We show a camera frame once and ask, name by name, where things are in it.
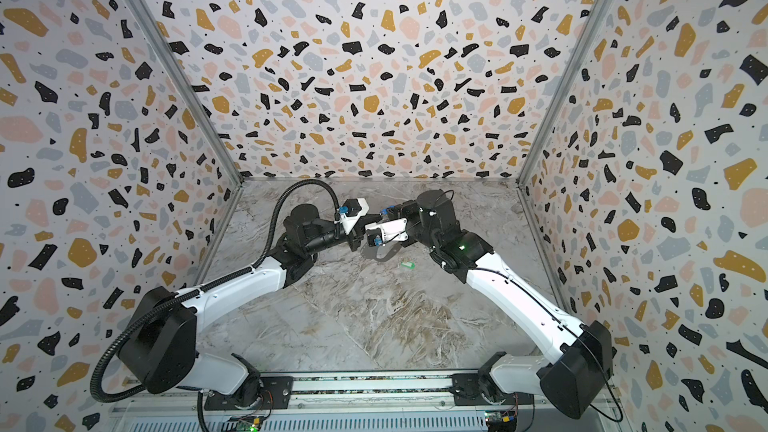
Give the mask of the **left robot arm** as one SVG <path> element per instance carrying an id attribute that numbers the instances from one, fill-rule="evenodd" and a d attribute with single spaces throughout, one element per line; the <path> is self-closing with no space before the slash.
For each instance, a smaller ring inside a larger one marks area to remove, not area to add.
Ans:
<path id="1" fill-rule="evenodd" d="M 265 258 L 198 288 L 172 293 L 163 287 L 148 292 L 131 319 L 131 332 L 117 350 L 119 360 L 152 394 L 172 388 L 209 391 L 237 408 L 262 399 L 260 372 L 238 354 L 221 357 L 198 349 L 197 337 L 239 307 L 298 282 L 319 252 L 346 244 L 356 251 L 365 227 L 379 220 L 363 199 L 350 199 L 336 220 L 319 216 L 312 204 L 293 208 L 284 232 Z"/>

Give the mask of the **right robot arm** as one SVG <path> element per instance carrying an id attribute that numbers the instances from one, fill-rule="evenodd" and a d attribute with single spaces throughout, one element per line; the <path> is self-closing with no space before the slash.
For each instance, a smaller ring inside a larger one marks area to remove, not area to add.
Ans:
<path id="1" fill-rule="evenodd" d="M 478 369 L 469 399 L 501 404 L 515 393 L 542 395 L 565 416 L 579 419 L 608 389 L 613 352 L 606 327 L 585 324 L 525 282 L 497 248 L 460 225 L 448 192 L 428 190 L 383 210 L 366 234 L 372 247 L 423 245 L 436 265 L 483 294 L 535 344 L 536 356 L 495 353 Z"/>

